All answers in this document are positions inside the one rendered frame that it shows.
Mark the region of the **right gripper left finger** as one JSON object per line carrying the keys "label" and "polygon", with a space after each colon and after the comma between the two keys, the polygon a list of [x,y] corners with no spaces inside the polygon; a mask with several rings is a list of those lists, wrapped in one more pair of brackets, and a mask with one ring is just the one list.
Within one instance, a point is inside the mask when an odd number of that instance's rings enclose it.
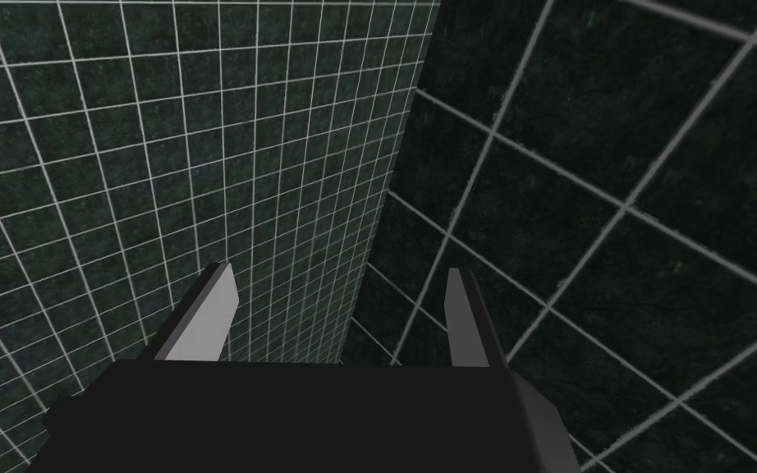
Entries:
{"label": "right gripper left finger", "polygon": [[232,266],[209,264],[150,338],[140,359],[218,360],[239,302]]}

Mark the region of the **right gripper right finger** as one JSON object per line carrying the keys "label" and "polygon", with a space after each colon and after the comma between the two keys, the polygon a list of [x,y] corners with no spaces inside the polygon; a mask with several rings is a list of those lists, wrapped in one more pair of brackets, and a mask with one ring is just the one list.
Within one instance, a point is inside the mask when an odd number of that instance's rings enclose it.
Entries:
{"label": "right gripper right finger", "polygon": [[453,366],[507,367],[502,344],[470,269],[449,269],[443,306]]}

